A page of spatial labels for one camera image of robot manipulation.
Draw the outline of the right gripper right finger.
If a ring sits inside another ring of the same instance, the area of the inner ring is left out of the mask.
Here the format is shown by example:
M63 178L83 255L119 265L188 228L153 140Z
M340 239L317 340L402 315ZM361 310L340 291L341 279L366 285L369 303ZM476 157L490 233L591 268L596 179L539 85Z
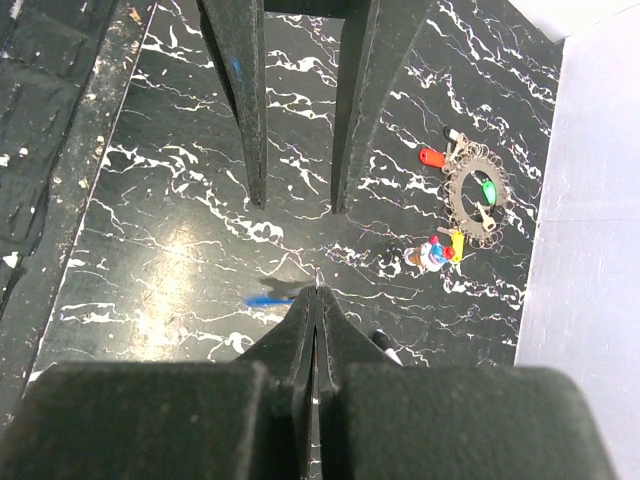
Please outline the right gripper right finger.
M317 291L327 479L612 479L579 387L541 367L400 366Z

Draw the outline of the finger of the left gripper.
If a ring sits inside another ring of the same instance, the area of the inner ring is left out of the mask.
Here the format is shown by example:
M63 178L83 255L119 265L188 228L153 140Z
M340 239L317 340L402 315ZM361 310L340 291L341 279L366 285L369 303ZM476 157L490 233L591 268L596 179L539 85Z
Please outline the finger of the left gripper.
M268 174L264 3L202 0L197 6L201 34L241 135L250 200L264 208Z
M387 96L421 33L430 1L351 1L343 24L332 148L332 210L361 178Z

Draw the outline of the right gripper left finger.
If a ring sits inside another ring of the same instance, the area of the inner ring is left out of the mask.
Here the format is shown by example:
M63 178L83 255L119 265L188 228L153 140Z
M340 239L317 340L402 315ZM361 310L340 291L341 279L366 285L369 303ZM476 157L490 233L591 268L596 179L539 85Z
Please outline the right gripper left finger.
M314 291L227 363L61 363L1 439L5 479L298 479Z

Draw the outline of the blue key tag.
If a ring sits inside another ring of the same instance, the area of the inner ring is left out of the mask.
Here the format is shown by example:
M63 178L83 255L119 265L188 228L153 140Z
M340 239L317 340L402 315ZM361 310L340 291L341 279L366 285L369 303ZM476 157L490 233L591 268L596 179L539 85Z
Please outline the blue key tag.
M265 277L260 284L267 287L268 291L249 296L244 299L244 304L251 308L263 308L276 305L292 304L299 292L309 285L306 281L284 281L273 277Z

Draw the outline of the metal key organizer disc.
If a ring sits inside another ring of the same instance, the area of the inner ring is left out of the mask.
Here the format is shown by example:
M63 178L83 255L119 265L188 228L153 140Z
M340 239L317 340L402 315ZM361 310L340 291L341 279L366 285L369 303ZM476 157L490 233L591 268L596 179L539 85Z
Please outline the metal key organizer disc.
M461 134L447 145L443 192L451 226L458 228L467 241L478 248L491 248L502 240L508 209L512 206L512 188L502 159L488 146ZM491 180L497 189L497 203L489 206L482 184ZM475 206L480 202L496 221L492 232L485 232Z

